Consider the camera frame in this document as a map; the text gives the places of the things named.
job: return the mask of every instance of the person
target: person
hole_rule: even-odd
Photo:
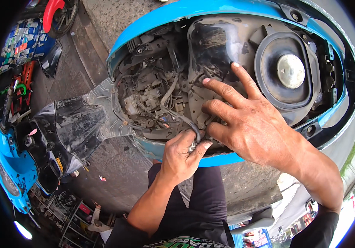
[[[210,123],[207,133],[241,158],[273,166],[297,178],[319,204],[314,221],[291,242],[291,247],[328,247],[343,201],[343,182],[336,164],[299,132],[290,128],[278,110],[261,94],[256,83],[237,63],[232,71],[248,98],[233,87],[204,79],[205,88],[228,103],[206,101],[202,111],[215,114],[227,125]],[[231,247],[226,223],[226,201],[216,167],[198,168],[212,144],[202,141],[189,152],[194,131],[180,132],[165,144],[162,164],[148,172],[149,188],[133,206],[127,220],[118,219],[105,247]],[[194,175],[189,207],[177,185]]]
[[[95,211],[93,211],[91,224],[88,226],[88,230],[100,233],[102,240],[104,241],[104,243],[106,243],[108,238],[110,237],[112,229],[111,229],[111,227],[103,224],[99,220],[101,208],[102,208],[102,206],[99,204],[97,204],[95,206]]]

